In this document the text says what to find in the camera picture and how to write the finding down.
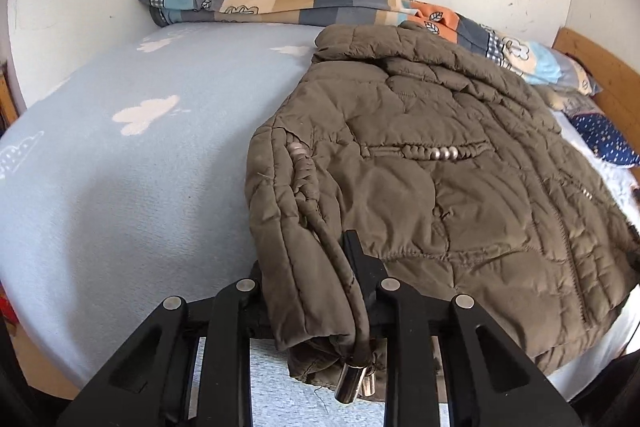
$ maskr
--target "wooden board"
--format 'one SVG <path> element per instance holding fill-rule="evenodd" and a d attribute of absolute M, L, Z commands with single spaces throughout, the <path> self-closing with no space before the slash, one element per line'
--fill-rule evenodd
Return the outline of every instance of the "wooden board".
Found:
<path fill-rule="evenodd" d="M 591 72 L 603 91 L 593 97 L 631 147 L 640 151 L 640 74 L 614 54 L 569 28 L 560 28 L 554 49 L 573 55 Z M 640 181 L 640 168 L 632 169 Z"/>
<path fill-rule="evenodd" d="M 15 108 L 14 99 L 11 97 L 9 86 L 6 84 L 4 73 L 0 70 L 0 117 L 4 120 L 4 125 L 9 127 L 18 120 L 18 112 Z"/>

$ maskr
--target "patterned pillow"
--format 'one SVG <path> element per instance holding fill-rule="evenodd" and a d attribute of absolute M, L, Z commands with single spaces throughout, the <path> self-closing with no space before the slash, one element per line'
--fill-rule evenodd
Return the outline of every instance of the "patterned pillow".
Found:
<path fill-rule="evenodd" d="M 557 91 L 549 86 L 535 88 L 548 107 L 566 115 L 597 158 L 622 167 L 640 166 L 640 156 L 588 96 L 573 90 Z"/>

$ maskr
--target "red object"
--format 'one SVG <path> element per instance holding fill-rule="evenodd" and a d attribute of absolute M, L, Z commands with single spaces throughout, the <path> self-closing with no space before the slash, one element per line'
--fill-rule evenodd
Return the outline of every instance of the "red object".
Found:
<path fill-rule="evenodd" d="M 2 286 L 0 286 L 0 313 L 4 318 L 11 322 L 11 324 L 18 323 L 18 317 L 15 314 L 14 309 L 11 307 L 9 299 L 6 298 Z"/>

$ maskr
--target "colorful bedding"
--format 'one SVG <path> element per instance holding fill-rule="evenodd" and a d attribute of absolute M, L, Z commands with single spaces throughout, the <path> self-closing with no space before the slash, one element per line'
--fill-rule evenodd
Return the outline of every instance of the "colorful bedding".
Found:
<path fill-rule="evenodd" d="M 308 26 L 404 21 L 423 25 L 450 42 L 488 57 L 529 84 L 550 84 L 592 94 L 584 68 L 537 42 L 480 25 L 444 6 L 413 0 L 140 0 L 159 26 L 179 22 L 267 22 Z"/>

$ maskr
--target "wooden headboard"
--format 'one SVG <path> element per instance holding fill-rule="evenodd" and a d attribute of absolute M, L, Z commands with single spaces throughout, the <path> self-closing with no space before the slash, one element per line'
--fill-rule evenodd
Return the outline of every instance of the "wooden headboard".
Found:
<path fill-rule="evenodd" d="M 553 48 L 577 57 L 587 67 L 603 89 L 593 100 L 636 152 L 640 151 L 640 74 L 569 28 L 560 28 Z M 640 168 L 634 168 L 632 172 L 640 181 Z"/>

